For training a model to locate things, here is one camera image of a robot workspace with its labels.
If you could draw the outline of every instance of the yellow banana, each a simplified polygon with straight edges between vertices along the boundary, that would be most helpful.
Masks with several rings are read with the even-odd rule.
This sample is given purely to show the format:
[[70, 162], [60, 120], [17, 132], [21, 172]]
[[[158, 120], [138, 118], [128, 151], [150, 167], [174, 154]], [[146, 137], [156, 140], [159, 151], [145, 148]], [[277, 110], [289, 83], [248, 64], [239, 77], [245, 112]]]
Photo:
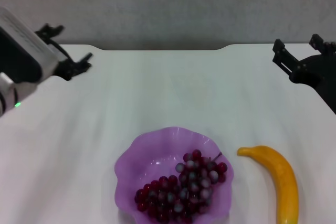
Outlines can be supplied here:
[[292, 167], [277, 151], [267, 146], [238, 149], [238, 156], [251, 157], [271, 173], [277, 191], [277, 224], [297, 224], [299, 192]]

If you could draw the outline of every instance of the red grape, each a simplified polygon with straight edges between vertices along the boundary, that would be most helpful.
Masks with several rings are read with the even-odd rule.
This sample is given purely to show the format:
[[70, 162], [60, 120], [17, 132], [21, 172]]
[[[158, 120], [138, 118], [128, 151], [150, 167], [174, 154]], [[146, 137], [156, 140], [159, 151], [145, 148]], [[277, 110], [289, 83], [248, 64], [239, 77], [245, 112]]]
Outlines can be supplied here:
[[201, 186], [204, 188], [208, 188], [211, 185], [211, 180], [209, 178], [203, 178], [201, 180]]
[[172, 188], [172, 192], [175, 193], [176, 195], [180, 192], [181, 188], [179, 185], [176, 185]]
[[167, 191], [169, 189], [169, 183], [168, 183], [167, 177], [162, 176], [161, 178], [159, 178], [159, 182], [160, 182], [161, 189], [163, 191]]
[[156, 219], [158, 220], [158, 222], [168, 222], [169, 221], [168, 215], [165, 212], [159, 213]]
[[176, 166], [175, 166], [175, 170], [178, 172], [178, 173], [181, 173], [184, 171], [184, 168], [185, 168], [185, 165], [183, 163], [178, 163]]
[[216, 162], [211, 161], [210, 163], [207, 164], [206, 169], [208, 170], [208, 172], [211, 172], [212, 170], [215, 170], [217, 167]]
[[195, 169], [198, 170], [200, 168], [200, 166], [201, 166], [201, 163], [198, 160], [196, 160], [195, 161]]
[[196, 182], [191, 182], [189, 184], [189, 191], [192, 191], [192, 192], [198, 192], [200, 189], [200, 187], [198, 186], [198, 184]]
[[191, 224], [191, 223], [193, 223], [193, 218], [191, 216], [183, 217], [182, 220], [183, 220], [183, 222], [185, 224]]
[[227, 171], [227, 165], [223, 162], [219, 163], [216, 167], [218, 174], [225, 173]]
[[151, 218], [155, 218], [155, 217], [156, 217], [156, 214], [157, 214], [157, 209], [156, 209], [156, 207], [149, 207], [149, 208], [148, 208], [148, 215], [149, 215], [149, 217], [151, 217]]
[[167, 203], [166, 202], [160, 202], [158, 205], [158, 211], [159, 212], [165, 212], [167, 208]]
[[200, 175], [202, 178], [207, 178], [208, 177], [208, 171], [205, 168], [201, 169]]
[[194, 170], [194, 169], [195, 169], [195, 162], [192, 161], [192, 160], [189, 160], [189, 161], [185, 164], [185, 167], [186, 167], [188, 170]]
[[215, 170], [209, 172], [209, 178], [211, 180], [211, 184], [215, 184], [218, 182], [218, 173]]
[[148, 197], [149, 197], [150, 199], [151, 199], [151, 198], [156, 199], [156, 198], [158, 197], [158, 195], [156, 194], [155, 191], [151, 190], [151, 191], [149, 191], [149, 193], [148, 193]]
[[155, 207], [156, 206], [156, 199], [150, 199], [149, 201], [148, 201], [148, 206], [149, 207]]
[[224, 183], [226, 180], [226, 176], [224, 173], [220, 174], [219, 177], [218, 177], [218, 182], [220, 183]]
[[145, 193], [148, 195], [149, 191], [152, 189], [151, 184], [146, 184], [143, 186], [143, 190], [145, 191]]
[[189, 192], [188, 192], [188, 189], [187, 188], [183, 188], [180, 193], [178, 194], [178, 197], [181, 199], [181, 200], [186, 200], [188, 199], [189, 197]]
[[202, 157], [202, 153], [200, 150], [196, 149], [193, 151], [193, 160], [197, 160], [199, 159], [200, 157]]
[[188, 213], [187, 210], [183, 211], [182, 214], [181, 214], [181, 216], [182, 216], [182, 221], [183, 221], [184, 223], [186, 223], [186, 224], [191, 224], [191, 223], [193, 223], [193, 218], [192, 218], [192, 216]]
[[210, 158], [208, 157], [201, 157], [199, 159], [199, 164], [201, 167], [206, 167], [209, 162], [210, 162]]
[[211, 196], [211, 192], [208, 189], [202, 189], [201, 193], [200, 193], [201, 199], [202, 200], [207, 200], [210, 198]]
[[174, 212], [179, 213], [179, 212], [182, 212], [183, 209], [184, 209], [184, 206], [182, 205], [182, 203], [177, 201], [174, 205]]
[[191, 214], [197, 212], [197, 204], [191, 203], [190, 201], [187, 203], [187, 209]]
[[153, 180], [151, 182], [152, 189], [158, 191], [160, 189], [160, 182], [157, 180]]
[[171, 186], [175, 186], [177, 185], [177, 177], [175, 175], [170, 175], [169, 178], [168, 178], [168, 182]]
[[176, 200], [175, 194], [169, 192], [167, 194], [167, 201], [168, 201], [168, 203], [173, 204], [175, 202], [175, 200]]
[[193, 160], [193, 154], [191, 153], [186, 153], [183, 155], [183, 161], [188, 162], [189, 160]]
[[168, 180], [168, 178], [166, 176], [162, 176], [159, 178], [159, 182], [160, 184], [162, 184], [162, 182], [164, 182], [165, 180]]
[[147, 194], [144, 189], [139, 189], [138, 191], [136, 191], [136, 197], [139, 202], [143, 202], [146, 200]]
[[165, 202], [167, 198], [167, 194], [164, 191], [162, 191], [159, 193], [157, 198], [159, 199], [160, 202]]
[[197, 174], [192, 172], [192, 173], [189, 173], [189, 181], [195, 181], [197, 180]]
[[147, 203], [146, 202], [140, 202], [139, 204], [138, 204], [138, 210], [140, 211], [140, 212], [144, 212], [144, 211], [146, 211], [147, 210]]
[[197, 204], [197, 203], [198, 203], [198, 196], [197, 196], [197, 194], [192, 194], [192, 195], [190, 195], [190, 197], [189, 197], [189, 201], [190, 201], [191, 203], [193, 203], [193, 204]]
[[181, 182], [181, 184], [187, 182], [187, 180], [188, 180], [188, 176], [187, 175], [188, 175], [188, 173], [181, 173], [179, 175], [179, 181]]
[[178, 216], [178, 214], [174, 211], [174, 208], [170, 208], [168, 210], [168, 216], [169, 216], [169, 218], [175, 220], [176, 217]]

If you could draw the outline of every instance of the white table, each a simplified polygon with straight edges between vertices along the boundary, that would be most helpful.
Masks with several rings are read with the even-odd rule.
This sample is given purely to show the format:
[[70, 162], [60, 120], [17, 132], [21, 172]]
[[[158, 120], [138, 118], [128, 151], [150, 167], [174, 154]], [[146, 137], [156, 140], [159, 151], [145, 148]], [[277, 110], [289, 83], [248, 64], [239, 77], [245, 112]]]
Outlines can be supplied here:
[[[114, 203], [114, 163], [141, 133], [181, 126], [211, 137], [234, 171], [230, 215], [218, 223], [275, 223], [269, 174], [236, 156], [268, 145], [292, 165], [299, 223], [336, 222], [336, 115], [272, 62], [272, 45], [214, 51], [103, 51], [88, 73], [53, 77], [0, 119], [0, 223], [133, 223]], [[286, 45], [298, 59], [315, 51]]]

